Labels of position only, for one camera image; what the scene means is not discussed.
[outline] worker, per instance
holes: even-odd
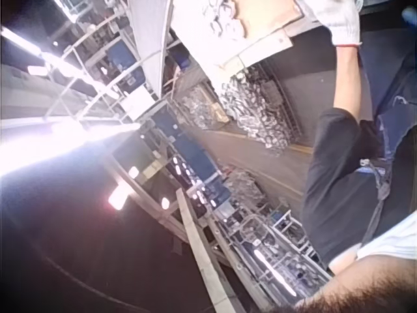
[[[330,30],[337,55],[334,107],[319,120],[302,211],[306,234],[334,277],[313,297],[277,312],[416,312],[417,129],[403,138],[391,165],[366,160],[371,143],[361,141],[359,126],[354,0],[304,2]]]

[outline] hand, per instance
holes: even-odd
[[[332,34],[335,46],[359,46],[359,13],[354,0],[303,0]]]

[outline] bright light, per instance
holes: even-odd
[[[169,208],[169,200],[167,198],[162,198],[161,201],[162,209],[166,210]]]
[[[54,0],[57,6],[64,12],[65,16],[72,22],[75,23],[78,19],[77,15],[72,15],[67,7],[65,7],[60,0]]]
[[[34,76],[48,76],[48,69],[46,67],[34,67],[29,65],[27,71],[30,75]]]
[[[138,124],[95,126],[89,131],[75,121],[55,123],[51,134],[18,138],[0,145],[0,177],[19,168],[41,162],[83,145],[86,141],[104,139],[120,132],[138,128]]]
[[[128,172],[129,176],[135,179],[139,175],[139,170],[136,166],[132,166],[132,168]]]
[[[109,203],[116,209],[121,210],[130,193],[130,189],[126,183],[122,183],[116,187],[109,197]]]
[[[90,142],[96,142],[97,140],[103,140],[112,137],[121,132],[129,132],[139,129],[139,123],[130,123],[123,125],[96,125],[90,127],[87,133],[87,140]]]
[[[42,50],[38,46],[35,46],[31,42],[16,35],[15,33],[13,33],[10,29],[7,29],[6,27],[3,27],[3,26],[1,27],[1,35],[9,39],[13,43],[17,44],[19,47],[21,47],[22,49],[26,50],[27,52],[31,54],[40,55],[42,53]]]
[[[276,280],[280,283],[280,284],[282,284],[284,287],[285,287],[285,289],[286,290],[288,290],[288,292],[292,295],[292,296],[294,296],[294,297],[296,297],[297,296],[297,294],[295,293],[295,291],[294,291],[294,289],[292,289],[292,287],[290,286],[290,285],[288,285],[288,283],[285,281],[285,279],[282,277],[282,275],[281,274],[279,274],[276,270],[275,270],[275,268],[273,268],[272,266],[271,266],[271,264],[269,264],[269,262],[266,260],[266,258],[263,256],[263,254],[259,251],[259,250],[254,250],[253,251],[254,253],[255,253],[255,255],[256,255],[256,257],[259,259],[259,261],[261,261],[262,263],[264,263],[265,264],[265,266],[269,269],[269,271],[274,275],[274,277],[276,278]]]
[[[80,78],[83,76],[82,70],[76,68],[74,65],[71,65],[70,63],[65,62],[60,57],[57,57],[56,55],[52,53],[42,52],[42,58],[49,64],[58,68],[59,71],[62,73],[62,75],[67,78],[71,78],[71,77]]]
[[[175,166],[175,171],[177,172],[177,175],[181,175],[181,169],[178,165]]]
[[[102,73],[104,74],[104,75],[107,75],[107,69],[105,68],[105,67],[100,67],[100,70],[102,71]]]

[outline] hair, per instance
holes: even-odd
[[[297,307],[277,308],[271,313],[408,313],[417,312],[415,287],[386,281],[346,296],[321,297]]]

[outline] black t-shirt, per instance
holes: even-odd
[[[401,222],[413,210],[416,127],[403,139],[392,168],[391,193],[385,200],[374,237]],[[361,158],[371,158],[374,142],[347,111],[332,108],[320,118],[302,211],[302,224],[314,249],[328,265],[358,244],[377,206],[372,173],[356,171]]]

